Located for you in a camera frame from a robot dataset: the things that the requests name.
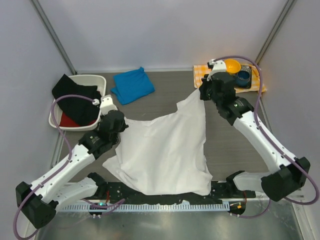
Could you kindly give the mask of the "white t shirt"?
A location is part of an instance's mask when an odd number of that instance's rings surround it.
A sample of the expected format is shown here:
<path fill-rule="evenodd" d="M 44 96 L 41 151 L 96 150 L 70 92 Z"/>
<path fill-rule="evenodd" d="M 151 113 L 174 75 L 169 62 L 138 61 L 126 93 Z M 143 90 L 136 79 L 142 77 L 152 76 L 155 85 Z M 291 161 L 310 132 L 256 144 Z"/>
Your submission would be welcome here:
<path fill-rule="evenodd" d="M 199 90 L 153 120 L 126 119 L 115 156 L 103 167 L 126 186 L 148 196 L 206 196 L 212 175 L 204 154 L 206 112 Z"/>

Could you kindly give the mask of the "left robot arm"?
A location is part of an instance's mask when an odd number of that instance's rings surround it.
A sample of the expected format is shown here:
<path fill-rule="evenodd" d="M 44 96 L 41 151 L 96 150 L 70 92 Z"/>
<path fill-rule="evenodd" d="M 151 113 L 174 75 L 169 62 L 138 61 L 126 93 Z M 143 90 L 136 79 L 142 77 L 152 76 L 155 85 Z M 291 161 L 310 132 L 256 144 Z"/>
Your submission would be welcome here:
<path fill-rule="evenodd" d="M 23 181 L 15 188 L 19 210 L 36 229 L 46 226 L 59 210 L 77 200 L 105 195 L 108 184 L 95 172 L 78 183 L 68 187 L 65 184 L 111 150 L 119 140 L 119 133 L 126 128 L 125 115 L 119 110 L 109 111 L 97 128 L 86 132 L 55 167 L 32 183 Z"/>

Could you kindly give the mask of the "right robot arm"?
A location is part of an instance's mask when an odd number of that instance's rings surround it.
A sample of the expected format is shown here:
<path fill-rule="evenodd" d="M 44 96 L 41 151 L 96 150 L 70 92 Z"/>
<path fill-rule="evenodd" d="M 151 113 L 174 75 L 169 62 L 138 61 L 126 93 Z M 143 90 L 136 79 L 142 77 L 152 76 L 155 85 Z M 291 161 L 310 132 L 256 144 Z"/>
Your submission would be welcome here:
<path fill-rule="evenodd" d="M 205 74 L 199 87 L 200 99 L 212 101 L 219 115 L 228 121 L 251 143 L 264 160 L 268 172 L 250 173 L 238 171 L 227 180 L 240 191 L 265 193 L 272 201 L 278 202 L 304 186 L 310 162 L 297 158 L 280 145 L 258 117 L 254 117 L 254 107 L 250 102 L 236 95 L 234 79 L 227 72 Z"/>

